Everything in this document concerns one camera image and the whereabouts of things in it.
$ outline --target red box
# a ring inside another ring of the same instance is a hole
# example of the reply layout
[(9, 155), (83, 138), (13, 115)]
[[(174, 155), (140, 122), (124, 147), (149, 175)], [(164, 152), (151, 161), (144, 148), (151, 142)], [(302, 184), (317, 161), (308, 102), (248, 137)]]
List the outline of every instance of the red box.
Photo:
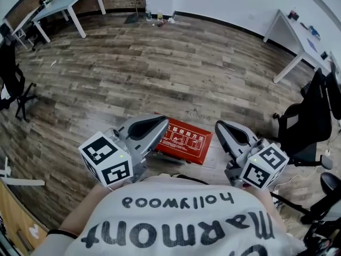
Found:
[(176, 119), (168, 119), (167, 133), (156, 147), (156, 150), (202, 165), (213, 134)]

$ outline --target white desk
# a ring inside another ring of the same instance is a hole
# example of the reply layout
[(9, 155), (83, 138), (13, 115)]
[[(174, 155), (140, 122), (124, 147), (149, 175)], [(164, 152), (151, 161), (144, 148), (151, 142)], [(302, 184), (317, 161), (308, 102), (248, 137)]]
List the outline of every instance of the white desk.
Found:
[(12, 36), (14, 36), (26, 49), (27, 46), (25, 46), (25, 44), (22, 42), (22, 40), (20, 39), (22, 36), (26, 36), (25, 32), (23, 31), (23, 26), (26, 25), (26, 23), (28, 22), (28, 20), (30, 20), (30, 18), (32, 17), (33, 14), (35, 14), (35, 12), (38, 10), (39, 7), (36, 7), (34, 10), (32, 10), (29, 14), (26, 15), (26, 17), (20, 22), (20, 24), (17, 26), (17, 28), (13, 31)]
[[(79, 34), (81, 35), (82, 38), (86, 37), (86, 34), (84, 33), (84, 30), (82, 28), (82, 26), (80, 25), (76, 14), (72, 8), (72, 6), (77, 2), (78, 0), (52, 0), (49, 4), (48, 7), (44, 8), (43, 10), (41, 10), (34, 18), (33, 18), (33, 22), (36, 25), (37, 29), (40, 31), (40, 33), (43, 35), (43, 37), (45, 38), (45, 40), (49, 43), (51, 40), (48, 38), (48, 36), (46, 35), (46, 33), (43, 31), (43, 29), (41, 28), (40, 24), (38, 23), (38, 21), (44, 17), (47, 17), (53, 13), (56, 12), (62, 12), (63, 16), (65, 18), (66, 21), (69, 20), (68, 16), (65, 13), (65, 10), (68, 10), (72, 20), (74, 21)], [(104, 5), (102, 0), (98, 0), (98, 4), (100, 5), (102, 14), (105, 14), (105, 9), (104, 9)]]
[(277, 15), (270, 25), (270, 28), (266, 32), (263, 41), (266, 42), (269, 38), (273, 39), (275, 42), (279, 43), (281, 40), (279, 35), (274, 35), (273, 28), (279, 23), (285, 23), (287, 29), (290, 31), (292, 36), (294, 37), (294, 41), (296, 42), (297, 48), (297, 56), (288, 64), (285, 69), (282, 70), (280, 74), (278, 74), (273, 82), (279, 82), (284, 76), (286, 76), (302, 59), (306, 59), (309, 63), (311, 63), (315, 68), (321, 67), (322, 72), (326, 75), (330, 73), (330, 65), (327, 59), (322, 60), (321, 54), (324, 51), (327, 51), (323, 48), (322, 44), (319, 40), (317, 40), (308, 30), (306, 30), (299, 21), (295, 21), (293, 19), (288, 19), (282, 11), (278, 10)]

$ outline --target person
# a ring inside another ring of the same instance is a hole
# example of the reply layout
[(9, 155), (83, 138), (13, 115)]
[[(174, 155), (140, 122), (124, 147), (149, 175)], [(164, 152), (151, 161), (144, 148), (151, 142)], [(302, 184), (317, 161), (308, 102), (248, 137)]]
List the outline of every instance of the person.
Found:
[(97, 184), (32, 256), (298, 255), (268, 190), (161, 174)]

